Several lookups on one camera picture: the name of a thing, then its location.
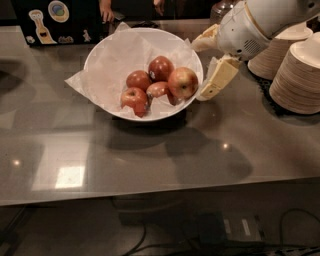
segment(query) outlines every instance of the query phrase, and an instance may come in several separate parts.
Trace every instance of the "sticker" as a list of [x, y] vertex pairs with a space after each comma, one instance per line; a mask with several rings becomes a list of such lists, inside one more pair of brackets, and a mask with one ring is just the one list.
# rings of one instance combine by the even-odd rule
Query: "sticker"
[[251, 236], [248, 221], [246, 219], [242, 219], [242, 225], [246, 236]]
[[34, 44], [36, 41], [33, 36], [26, 36], [26, 40], [29, 44]]
[[84, 29], [83, 30], [83, 37], [84, 37], [84, 42], [89, 43], [91, 41], [91, 37], [89, 36], [88, 30]]
[[36, 34], [42, 44], [56, 44], [51, 37], [50, 31], [43, 24], [43, 13], [40, 10], [32, 10], [29, 12], [30, 18], [36, 25]]
[[73, 38], [71, 36], [60, 36], [58, 39], [58, 42], [60, 44], [72, 44], [74, 42]]
[[223, 222], [224, 222], [224, 227], [226, 229], [226, 233], [230, 235], [231, 234], [230, 221], [227, 219], [224, 219]]
[[54, 21], [60, 23], [66, 22], [70, 16], [68, 7], [60, 1], [50, 2], [48, 12]]

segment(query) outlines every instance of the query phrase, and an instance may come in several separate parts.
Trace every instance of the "black cable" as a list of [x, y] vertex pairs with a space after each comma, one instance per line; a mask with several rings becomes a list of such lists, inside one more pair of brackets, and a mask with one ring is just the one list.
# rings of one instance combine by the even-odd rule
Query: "black cable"
[[132, 253], [135, 252], [135, 250], [137, 250], [140, 247], [140, 245], [142, 245], [142, 243], [146, 239], [147, 227], [146, 227], [146, 225], [144, 223], [142, 223], [142, 224], [143, 224], [143, 234], [142, 234], [142, 237], [141, 237], [140, 241], [132, 249], [130, 249], [128, 252], [126, 252], [122, 256], [130, 256]]
[[188, 255], [190, 255], [190, 256], [191, 256], [191, 254], [189, 254], [189, 253], [192, 253], [192, 256], [198, 256], [199, 255], [199, 254], [194, 254], [195, 253], [194, 250], [185, 250], [185, 251], [172, 252], [172, 253], [166, 254], [164, 256], [185, 255], [186, 253], [188, 253]]
[[289, 209], [289, 210], [285, 211], [280, 217], [280, 224], [279, 224], [280, 245], [283, 244], [283, 240], [284, 240], [283, 239], [283, 220], [291, 212], [302, 212], [302, 213], [305, 213], [305, 214], [311, 216], [312, 218], [314, 218], [320, 224], [320, 219], [316, 215], [308, 212], [307, 210], [300, 209], [300, 208], [292, 208], [292, 209]]
[[317, 252], [320, 252], [320, 249], [317, 249], [317, 250], [313, 250], [311, 252], [306, 252], [304, 254], [301, 254], [300, 256], [309, 256], [309, 255], [312, 255], [312, 254], [315, 254]]
[[0, 246], [6, 241], [7, 237], [13, 232], [16, 226], [20, 223], [26, 213], [26, 206], [24, 205], [16, 215], [11, 219], [8, 225], [4, 228], [3, 234], [0, 236]]
[[149, 249], [149, 248], [176, 248], [185, 242], [186, 241], [181, 241], [181, 242], [177, 242], [177, 243], [168, 243], [168, 244], [150, 244], [150, 245], [146, 245], [141, 248], [138, 248], [132, 253], [137, 253], [137, 252]]

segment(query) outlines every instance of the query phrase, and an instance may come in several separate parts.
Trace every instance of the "bowl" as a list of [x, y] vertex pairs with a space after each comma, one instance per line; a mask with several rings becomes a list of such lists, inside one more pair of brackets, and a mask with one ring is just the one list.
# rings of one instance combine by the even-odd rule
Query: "bowl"
[[[126, 41], [123, 42], [119, 38], [125, 38]], [[131, 56], [138, 53], [145, 55], [144, 63], [137, 61], [136, 56]], [[88, 79], [84, 95], [91, 95], [89, 99], [108, 113], [130, 121], [157, 121], [179, 113], [193, 102], [196, 93], [177, 106], [160, 106], [161, 111], [157, 113], [149, 111], [142, 118], [132, 114], [132, 111], [127, 113], [120, 107], [120, 95], [126, 88], [127, 75], [139, 69], [147, 71], [148, 62], [157, 55], [168, 57], [176, 68], [185, 64], [195, 71], [199, 85], [202, 84], [201, 61], [187, 42], [160, 29], [127, 28], [103, 39], [88, 55], [84, 65], [84, 72]]]

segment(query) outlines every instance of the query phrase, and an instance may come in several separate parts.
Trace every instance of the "apple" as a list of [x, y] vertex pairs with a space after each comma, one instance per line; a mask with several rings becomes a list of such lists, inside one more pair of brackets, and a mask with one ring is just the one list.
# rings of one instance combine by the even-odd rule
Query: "apple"
[[144, 70], [136, 70], [130, 73], [127, 77], [126, 84], [129, 88], [138, 87], [143, 91], [151, 85], [152, 81], [147, 72]]
[[173, 96], [178, 99], [189, 99], [199, 86], [196, 73], [187, 67], [176, 68], [170, 75], [168, 87]]
[[156, 57], [149, 63], [148, 73], [153, 82], [168, 81], [174, 70], [173, 63], [162, 55]]
[[138, 87], [127, 88], [121, 94], [121, 108], [128, 106], [138, 117], [143, 117], [148, 110], [147, 94]]
[[156, 82], [151, 84], [147, 89], [150, 104], [153, 98], [159, 98], [162, 95], [167, 95], [170, 104], [175, 105], [176, 99], [169, 90], [168, 82]]

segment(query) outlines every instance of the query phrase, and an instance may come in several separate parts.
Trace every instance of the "person's hand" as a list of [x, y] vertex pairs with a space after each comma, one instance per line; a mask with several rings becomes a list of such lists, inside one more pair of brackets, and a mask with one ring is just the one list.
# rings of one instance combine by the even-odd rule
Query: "person's hand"
[[100, 0], [100, 13], [102, 22], [113, 22], [114, 13], [111, 9], [111, 0]]
[[154, 8], [156, 12], [163, 16], [165, 0], [153, 0]]

